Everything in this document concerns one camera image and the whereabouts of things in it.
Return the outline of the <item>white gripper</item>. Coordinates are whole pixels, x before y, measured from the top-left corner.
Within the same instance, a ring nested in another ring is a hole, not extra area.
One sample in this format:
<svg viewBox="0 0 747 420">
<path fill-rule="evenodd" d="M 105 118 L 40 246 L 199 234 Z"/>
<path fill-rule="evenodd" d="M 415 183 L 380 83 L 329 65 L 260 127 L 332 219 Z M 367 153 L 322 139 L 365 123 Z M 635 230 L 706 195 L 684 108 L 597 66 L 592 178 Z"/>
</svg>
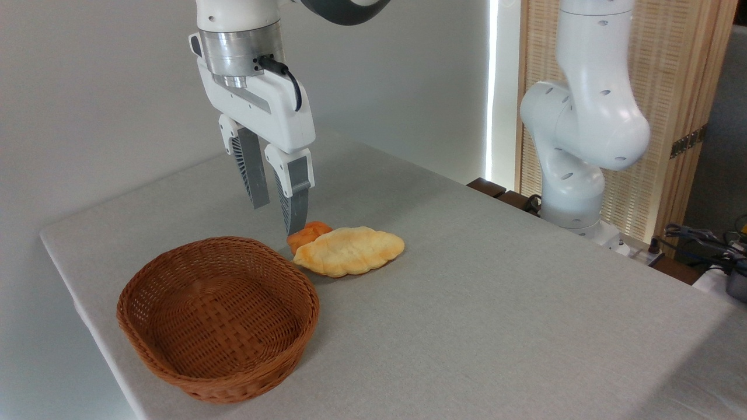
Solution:
<svg viewBox="0 0 747 420">
<path fill-rule="evenodd" d="M 300 83 L 302 105 L 297 108 L 295 85 L 283 75 L 264 70 L 245 79 L 243 87 L 229 87 L 208 70 L 197 34 L 190 48 L 212 106 L 220 111 L 219 127 L 227 154 L 237 163 L 246 193 L 254 208 L 270 202 L 260 138 L 265 159 L 273 168 L 288 236 L 306 226 L 309 190 L 315 186 L 310 150 L 316 139 L 310 103 Z"/>
</svg>

